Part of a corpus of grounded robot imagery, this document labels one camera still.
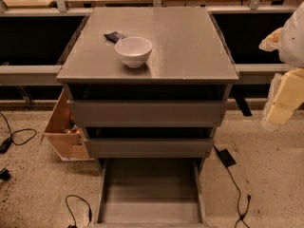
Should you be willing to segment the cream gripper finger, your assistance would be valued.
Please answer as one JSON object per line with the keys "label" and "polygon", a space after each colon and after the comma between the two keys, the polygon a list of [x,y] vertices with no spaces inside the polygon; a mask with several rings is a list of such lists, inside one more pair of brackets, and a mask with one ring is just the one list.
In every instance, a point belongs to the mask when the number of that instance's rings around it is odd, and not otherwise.
{"label": "cream gripper finger", "polygon": [[294,114],[292,108],[281,104],[266,104],[264,108],[264,119],[272,124],[285,124]]}
{"label": "cream gripper finger", "polygon": [[278,50],[282,28],[274,30],[259,44],[258,48],[264,51],[272,52]]}

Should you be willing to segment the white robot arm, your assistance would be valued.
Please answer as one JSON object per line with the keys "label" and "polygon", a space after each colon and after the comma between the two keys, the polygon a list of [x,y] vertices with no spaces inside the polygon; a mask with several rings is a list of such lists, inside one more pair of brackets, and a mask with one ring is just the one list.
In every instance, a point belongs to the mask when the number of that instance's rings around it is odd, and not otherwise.
{"label": "white robot arm", "polygon": [[304,103],[304,2],[285,22],[258,46],[264,51],[278,50],[281,62],[292,67],[284,75],[275,74],[263,111],[263,125],[275,129],[285,124]]}

